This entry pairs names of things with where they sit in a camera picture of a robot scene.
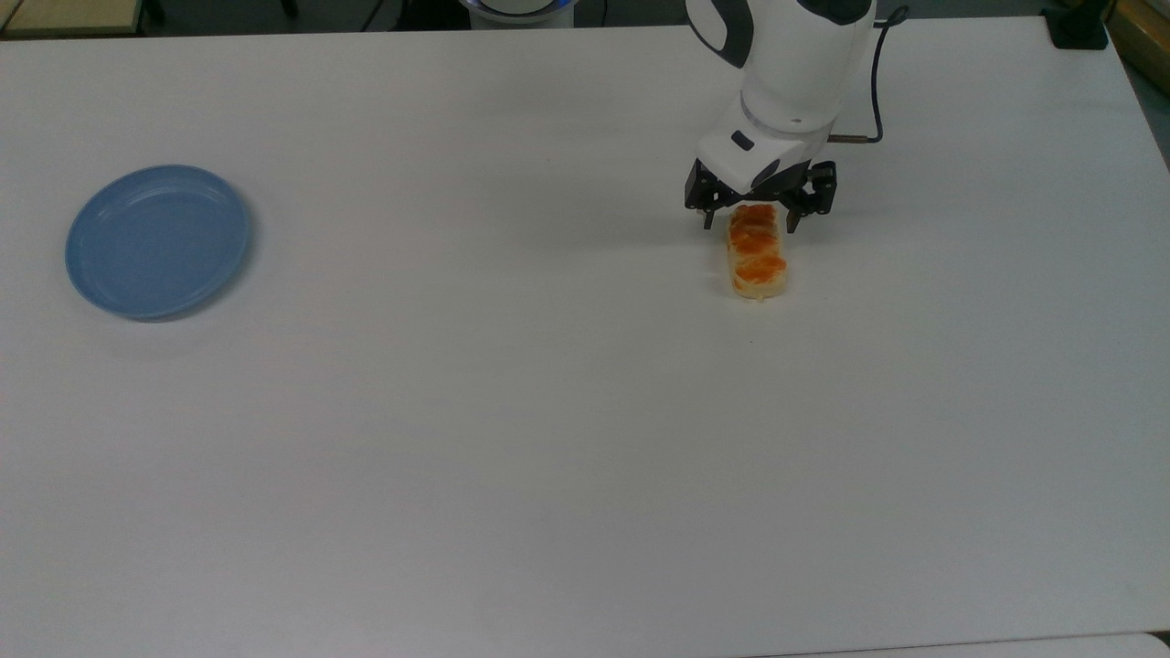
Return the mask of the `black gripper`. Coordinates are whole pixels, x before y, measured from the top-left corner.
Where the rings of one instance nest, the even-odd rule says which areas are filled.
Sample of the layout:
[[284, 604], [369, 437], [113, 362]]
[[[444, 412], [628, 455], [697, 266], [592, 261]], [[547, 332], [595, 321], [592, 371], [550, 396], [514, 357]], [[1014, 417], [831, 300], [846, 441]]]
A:
[[715, 214], [742, 203], [778, 203], [787, 210], [786, 233], [794, 234], [801, 220], [832, 211], [837, 193], [837, 162], [821, 162], [808, 167], [786, 167], [770, 176], [760, 186], [736, 193], [717, 176], [695, 159], [684, 183], [684, 208], [703, 219], [703, 228], [713, 229]]

